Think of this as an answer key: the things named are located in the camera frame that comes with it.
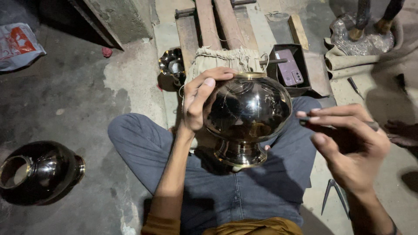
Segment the black metal pot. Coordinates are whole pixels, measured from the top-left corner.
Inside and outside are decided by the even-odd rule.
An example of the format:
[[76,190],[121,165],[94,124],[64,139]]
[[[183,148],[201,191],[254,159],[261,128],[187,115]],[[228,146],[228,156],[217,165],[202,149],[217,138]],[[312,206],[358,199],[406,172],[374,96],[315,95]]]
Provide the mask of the black metal pot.
[[13,204],[48,204],[83,178],[84,165],[82,157],[60,143],[29,143],[0,166],[0,195]]

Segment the wooden plank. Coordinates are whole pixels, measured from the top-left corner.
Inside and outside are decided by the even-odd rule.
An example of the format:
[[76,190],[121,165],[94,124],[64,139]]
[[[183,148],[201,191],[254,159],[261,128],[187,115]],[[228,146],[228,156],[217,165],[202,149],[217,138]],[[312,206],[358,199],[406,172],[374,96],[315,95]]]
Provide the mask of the wooden plank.
[[257,40],[255,39],[254,31],[252,30],[247,8],[245,6],[236,6],[234,8],[234,13],[238,22],[238,26],[241,29],[241,34],[244,38],[245,45],[247,45],[248,49],[258,51]]
[[245,48],[247,45],[241,34],[230,0],[214,1],[229,50],[239,49],[241,46]]
[[176,25],[181,53],[183,54],[184,71],[186,76],[188,76],[191,63],[199,48],[194,16],[180,17],[176,19]]
[[303,50],[303,54],[305,56],[306,68],[308,69],[312,90],[321,96],[332,95],[324,55],[307,50]]
[[303,29],[301,18],[299,17],[299,15],[291,15],[289,17],[288,22],[295,43],[302,45],[303,49],[309,50],[308,39],[306,38],[305,31]]
[[88,0],[69,0],[69,2],[109,46],[124,50],[119,38]]
[[222,50],[213,15],[212,0],[196,0],[197,15],[204,46],[212,50]]

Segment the purple phone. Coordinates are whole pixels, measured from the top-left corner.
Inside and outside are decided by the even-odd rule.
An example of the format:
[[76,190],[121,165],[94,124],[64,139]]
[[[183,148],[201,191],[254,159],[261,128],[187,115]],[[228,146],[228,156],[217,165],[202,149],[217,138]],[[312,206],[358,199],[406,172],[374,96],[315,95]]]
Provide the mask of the purple phone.
[[301,71],[293,58],[290,49],[276,51],[276,59],[288,59],[286,63],[277,64],[286,86],[291,87],[303,83]]

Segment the shirt sleeve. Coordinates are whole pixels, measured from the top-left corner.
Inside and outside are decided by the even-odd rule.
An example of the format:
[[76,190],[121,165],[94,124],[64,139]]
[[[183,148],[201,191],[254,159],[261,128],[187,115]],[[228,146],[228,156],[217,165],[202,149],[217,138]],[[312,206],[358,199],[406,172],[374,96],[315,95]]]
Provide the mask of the shirt sleeve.
[[143,235],[179,235],[180,220],[163,219],[148,214],[147,222],[142,227]]

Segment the hand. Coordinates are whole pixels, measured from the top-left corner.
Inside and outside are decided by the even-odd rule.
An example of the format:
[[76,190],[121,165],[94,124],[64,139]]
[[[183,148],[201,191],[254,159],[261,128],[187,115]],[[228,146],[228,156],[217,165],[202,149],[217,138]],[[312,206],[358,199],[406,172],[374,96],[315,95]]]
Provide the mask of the hand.
[[400,147],[418,147],[418,124],[388,120],[385,125],[390,141]]
[[192,131],[203,127],[203,104],[215,88],[215,81],[229,80],[236,70],[217,67],[208,69],[184,85],[183,124]]
[[[304,115],[311,117],[306,127],[314,131],[325,130],[324,126],[334,127],[324,131],[327,135],[315,133],[311,140],[326,159],[335,181],[355,195],[374,192],[373,181],[390,149],[390,142],[382,129],[376,132],[364,123],[373,121],[366,110],[359,104],[351,104],[296,114],[297,117]],[[342,154],[342,143],[349,143],[355,149]]]

